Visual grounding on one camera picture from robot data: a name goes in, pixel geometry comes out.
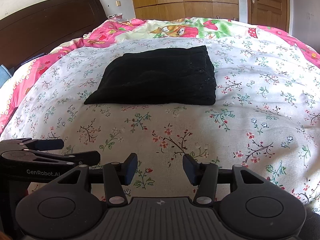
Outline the black pants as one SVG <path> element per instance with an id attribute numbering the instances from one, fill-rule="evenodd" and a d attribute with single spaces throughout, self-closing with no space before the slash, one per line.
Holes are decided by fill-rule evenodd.
<path id="1" fill-rule="evenodd" d="M 115 103 L 210 106 L 216 102 L 214 67 L 206 46 L 126 53 L 105 69 L 86 105 Z"/>

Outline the white floral bed sheet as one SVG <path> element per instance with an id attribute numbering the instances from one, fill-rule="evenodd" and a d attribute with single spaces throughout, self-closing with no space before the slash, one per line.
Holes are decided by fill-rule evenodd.
<path id="1" fill-rule="evenodd" d="M 85 105 L 107 65 L 125 53 L 205 45 L 215 69 L 212 106 Z M 48 68 L 1 139 L 62 139 L 61 154 L 98 151 L 101 164 L 135 152 L 133 196 L 193 196 L 182 156 L 242 165 L 319 212 L 319 68 L 280 39 L 131 40 L 78 48 Z"/>

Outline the dark wooden headboard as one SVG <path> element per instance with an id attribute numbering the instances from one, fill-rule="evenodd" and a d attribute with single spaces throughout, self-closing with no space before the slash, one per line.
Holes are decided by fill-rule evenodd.
<path id="1" fill-rule="evenodd" d="M 100 0 L 46 0 L 1 19 L 1 64 L 17 70 L 107 19 Z"/>

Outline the pink cartoon quilt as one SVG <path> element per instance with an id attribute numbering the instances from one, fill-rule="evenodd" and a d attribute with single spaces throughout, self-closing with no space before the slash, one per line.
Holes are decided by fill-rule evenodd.
<path id="1" fill-rule="evenodd" d="M 217 40 L 228 36 L 263 39 L 263 33 L 271 33 L 296 48 L 312 65 L 319 66 L 319 53 L 311 46 L 287 32 L 264 25 L 252 25 L 227 19 L 181 18 L 174 21 L 132 19 L 126 22 L 106 20 L 99 27 L 81 38 L 75 38 L 53 48 L 47 55 L 37 56 L 22 65 L 1 88 L 1 130 L 3 130 L 23 98 L 40 76 L 56 61 L 81 47 L 106 48 L 124 40 L 180 37 Z"/>

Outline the brown wooden door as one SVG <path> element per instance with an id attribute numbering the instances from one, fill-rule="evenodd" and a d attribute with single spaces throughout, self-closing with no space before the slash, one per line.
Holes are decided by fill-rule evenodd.
<path id="1" fill-rule="evenodd" d="M 289 31 L 290 0 L 260 0 L 258 4 L 247 1 L 248 23 Z"/>

